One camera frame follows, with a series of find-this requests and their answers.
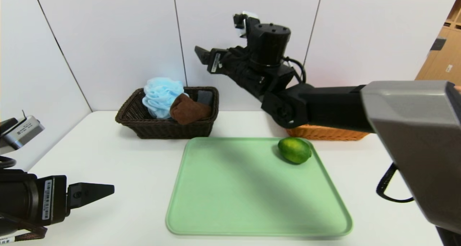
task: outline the green tray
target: green tray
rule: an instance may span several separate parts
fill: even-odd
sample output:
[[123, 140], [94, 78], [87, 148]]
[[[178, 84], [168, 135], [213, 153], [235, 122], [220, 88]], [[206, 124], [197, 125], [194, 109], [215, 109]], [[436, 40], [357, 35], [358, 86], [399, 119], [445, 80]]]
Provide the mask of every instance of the green tray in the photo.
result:
[[336, 237], [352, 218], [312, 144], [312, 157], [290, 164], [280, 138], [194, 138], [166, 215], [174, 234]]

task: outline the barcode label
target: barcode label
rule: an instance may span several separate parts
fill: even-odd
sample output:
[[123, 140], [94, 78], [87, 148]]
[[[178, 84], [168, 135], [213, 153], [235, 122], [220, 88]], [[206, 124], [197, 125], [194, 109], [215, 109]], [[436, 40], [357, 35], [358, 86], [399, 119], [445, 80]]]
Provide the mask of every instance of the barcode label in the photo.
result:
[[43, 211], [41, 213], [42, 220], [48, 220], [50, 218], [51, 187], [52, 186], [53, 186], [53, 180], [45, 181], [45, 190], [43, 192]]
[[0, 245], [14, 242], [14, 237], [0, 238]]
[[216, 68], [218, 67], [220, 58], [221, 58], [221, 54], [217, 53], [216, 56], [214, 57], [214, 62], [213, 62], [213, 66], [211, 67], [211, 72], [216, 72]]

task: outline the brown towel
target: brown towel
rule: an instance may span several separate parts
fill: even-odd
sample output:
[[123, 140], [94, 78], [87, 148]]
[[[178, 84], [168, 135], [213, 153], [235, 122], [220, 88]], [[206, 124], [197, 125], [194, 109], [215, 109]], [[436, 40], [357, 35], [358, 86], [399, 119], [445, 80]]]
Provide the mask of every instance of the brown towel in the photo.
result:
[[211, 107], [195, 102], [187, 95], [179, 95], [170, 107], [171, 117], [186, 125], [211, 116]]

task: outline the green lime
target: green lime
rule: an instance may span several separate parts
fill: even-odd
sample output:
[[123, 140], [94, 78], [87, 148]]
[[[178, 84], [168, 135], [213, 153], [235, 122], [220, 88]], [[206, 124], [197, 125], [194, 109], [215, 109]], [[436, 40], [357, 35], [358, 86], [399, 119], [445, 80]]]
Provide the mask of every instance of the green lime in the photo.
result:
[[278, 149], [285, 159], [296, 164], [304, 163], [312, 156], [309, 144], [300, 138], [283, 138], [278, 142]]

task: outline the wicker basket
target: wicker basket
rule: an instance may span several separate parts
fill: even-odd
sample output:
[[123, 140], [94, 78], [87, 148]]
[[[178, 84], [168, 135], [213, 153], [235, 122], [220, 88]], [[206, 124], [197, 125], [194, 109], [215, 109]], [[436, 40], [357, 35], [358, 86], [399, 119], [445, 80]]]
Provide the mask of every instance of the wicker basket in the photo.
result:
[[122, 105], [115, 117], [115, 121], [131, 128], [141, 139], [191, 139], [207, 137], [211, 133], [213, 123], [218, 116], [219, 93], [214, 87], [184, 87], [184, 92], [197, 101], [198, 91], [206, 90], [213, 93], [211, 117], [188, 125], [180, 125], [175, 120], [154, 119], [143, 105], [145, 96], [142, 88]]
[[303, 125], [293, 129], [287, 129], [287, 133], [292, 137], [327, 141], [358, 141], [368, 134], [362, 131], [350, 131], [313, 125]]

